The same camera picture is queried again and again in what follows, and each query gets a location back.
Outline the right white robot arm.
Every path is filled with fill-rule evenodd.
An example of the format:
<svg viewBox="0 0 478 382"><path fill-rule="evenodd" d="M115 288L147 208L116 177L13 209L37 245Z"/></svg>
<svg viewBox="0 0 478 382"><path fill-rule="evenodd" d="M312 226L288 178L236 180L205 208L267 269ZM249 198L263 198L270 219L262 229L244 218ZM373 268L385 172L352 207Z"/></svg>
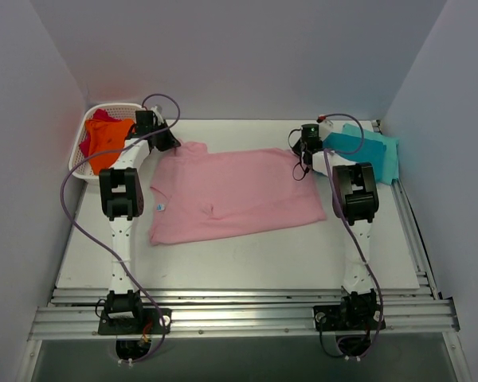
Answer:
<svg viewBox="0 0 478 382"><path fill-rule="evenodd" d="M289 147L303 176L314 170L331 183L333 211L346 229L343 302L337 310L338 319L353 329L366 320L366 310L377 309L378 284L370 267L370 237L379 199L374 166L361 162L358 156L366 142L364 132L351 137L327 131L331 126L327 120L305 123L292 130L300 137Z"/></svg>

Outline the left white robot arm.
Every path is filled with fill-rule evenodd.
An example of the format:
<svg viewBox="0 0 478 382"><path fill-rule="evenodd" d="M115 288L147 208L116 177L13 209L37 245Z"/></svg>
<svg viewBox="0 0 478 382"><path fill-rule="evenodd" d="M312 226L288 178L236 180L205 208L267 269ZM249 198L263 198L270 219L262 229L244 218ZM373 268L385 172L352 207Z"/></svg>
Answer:
<svg viewBox="0 0 478 382"><path fill-rule="evenodd" d="M131 280L132 235L143 214L144 198L139 167L152 150L174 149L173 136L161 107L140 109L127 131L124 150L107 169L99 172L101 207L112 233L112 276L104 303L104 319L116 321L125 333L139 332L145 322L141 292Z"/></svg>

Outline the pink t-shirt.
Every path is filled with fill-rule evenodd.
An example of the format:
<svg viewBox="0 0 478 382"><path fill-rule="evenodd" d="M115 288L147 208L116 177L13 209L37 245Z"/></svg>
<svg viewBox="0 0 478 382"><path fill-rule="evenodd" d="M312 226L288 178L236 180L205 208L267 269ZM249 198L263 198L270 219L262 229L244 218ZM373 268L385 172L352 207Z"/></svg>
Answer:
<svg viewBox="0 0 478 382"><path fill-rule="evenodd" d="M296 157L268 148L211 154L186 142L162 156L150 184L151 245L184 244L294 228L327 218L312 177L294 179Z"/></svg>

